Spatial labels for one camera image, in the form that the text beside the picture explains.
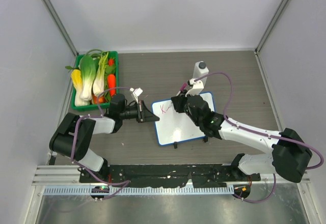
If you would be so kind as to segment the white marker pink cap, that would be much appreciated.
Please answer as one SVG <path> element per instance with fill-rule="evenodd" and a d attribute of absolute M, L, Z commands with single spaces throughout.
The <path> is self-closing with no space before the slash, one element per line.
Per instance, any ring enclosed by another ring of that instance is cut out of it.
<path fill-rule="evenodd" d="M 182 91 L 186 86 L 187 86 L 187 83 L 184 83 L 184 84 L 181 86 L 181 88 L 179 89 L 179 91 L 177 92 L 177 94 L 176 94 L 175 96 L 180 95 L 181 91 Z M 167 110 L 168 110 L 172 105 L 173 105 L 173 102 L 172 102 L 172 99 L 171 99 L 171 102 L 170 102 L 170 104 L 169 104 Z"/>

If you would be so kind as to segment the blue framed whiteboard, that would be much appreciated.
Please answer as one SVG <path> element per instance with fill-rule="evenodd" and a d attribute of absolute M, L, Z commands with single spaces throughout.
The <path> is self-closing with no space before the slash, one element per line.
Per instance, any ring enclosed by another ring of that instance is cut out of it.
<path fill-rule="evenodd" d="M 155 132 L 160 146 L 182 143 L 205 137 L 204 133 L 185 113 L 177 113 L 171 100 L 155 101 L 152 112 L 159 117 L 155 122 Z"/>

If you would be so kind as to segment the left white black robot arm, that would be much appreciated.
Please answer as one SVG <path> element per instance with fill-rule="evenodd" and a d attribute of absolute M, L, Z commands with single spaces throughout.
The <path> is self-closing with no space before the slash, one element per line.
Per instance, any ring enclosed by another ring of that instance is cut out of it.
<path fill-rule="evenodd" d="M 130 119 L 138 123 L 159 121 L 159 117 L 142 100 L 127 104 L 123 94 L 116 94 L 103 116 L 82 117 L 68 113 L 50 139 L 49 149 L 89 169 L 91 177 L 102 183 L 108 180 L 110 168 L 106 159 L 90 149 L 92 136 L 116 133 L 122 127 L 123 120 Z"/>

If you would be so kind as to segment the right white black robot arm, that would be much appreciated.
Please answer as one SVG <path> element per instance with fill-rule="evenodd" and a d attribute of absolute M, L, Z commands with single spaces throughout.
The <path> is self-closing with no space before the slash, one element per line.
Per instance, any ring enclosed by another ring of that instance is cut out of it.
<path fill-rule="evenodd" d="M 238 154 L 230 167 L 234 180 L 252 174 L 278 174 L 287 181 L 301 182 L 312 152 L 295 130 L 268 131 L 239 123 L 212 111 L 199 95 L 178 95 L 171 100 L 174 110 L 185 113 L 205 136 L 235 141 L 262 152 Z"/>

